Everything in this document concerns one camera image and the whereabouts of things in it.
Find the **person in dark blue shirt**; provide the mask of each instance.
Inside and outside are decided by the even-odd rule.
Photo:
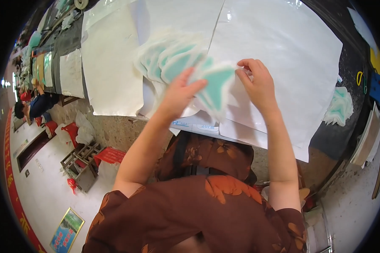
[[[38,118],[59,101],[59,94],[46,94],[35,78],[31,82],[39,94],[29,105],[24,101],[15,103],[14,113],[19,119],[24,118],[25,115],[30,119]]]

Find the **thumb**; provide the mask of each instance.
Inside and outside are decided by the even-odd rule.
[[[207,80],[201,79],[197,80],[194,83],[188,85],[185,87],[186,92],[189,96],[194,96],[196,93],[198,93],[202,88],[204,88],[207,85]]]
[[[243,86],[249,87],[252,85],[252,82],[250,81],[248,74],[246,74],[245,72],[243,72],[240,69],[235,70],[235,73],[237,74],[237,76],[241,80]]]

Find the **black hair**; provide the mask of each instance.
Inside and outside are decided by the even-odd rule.
[[[21,101],[18,101],[15,103],[14,105],[14,113],[15,113],[15,116],[19,119],[22,119],[24,118],[24,112],[23,112],[23,109],[24,109],[24,105]]]

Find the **speckled brown floor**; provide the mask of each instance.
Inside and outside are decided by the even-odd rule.
[[[57,123],[70,124],[76,118],[77,110],[81,111],[96,130],[96,141],[102,146],[111,146],[115,149],[127,151],[137,139],[146,122],[121,116],[94,116],[93,109],[87,99],[79,99],[61,107],[55,105],[49,110],[52,119]],[[166,138],[161,155],[166,150],[172,133]],[[267,150],[253,147],[254,159],[251,169],[255,172],[257,184],[263,184],[269,180],[267,170]],[[306,187],[315,189],[326,178],[337,161],[329,159],[317,149],[309,149],[309,163],[300,162]]]

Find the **table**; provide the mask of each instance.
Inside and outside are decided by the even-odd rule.
[[[367,106],[368,103],[366,103],[369,99],[368,94],[363,93],[362,86],[358,87],[356,85],[356,73],[362,70],[363,65],[367,69],[371,69],[368,57],[369,46],[355,29],[346,8],[351,7],[348,0],[304,0],[303,2],[317,13],[343,43],[339,60],[339,75],[343,81],[342,83],[337,83],[336,86],[345,86],[348,89],[352,96],[354,109],[352,116],[346,121],[344,127],[337,124],[326,125],[323,122],[311,139],[309,146],[319,149],[334,160],[348,158],[355,149],[356,138],[363,131],[370,110]],[[51,8],[53,9],[51,14],[47,16],[47,22],[50,22],[56,14],[55,8],[53,6]],[[51,66],[54,86],[46,87],[46,92],[61,94],[59,59],[61,56],[81,47],[82,22],[83,16],[73,22],[66,31],[61,31],[61,27],[57,28],[45,42],[44,45],[54,44]],[[83,89],[87,98],[84,74]]]

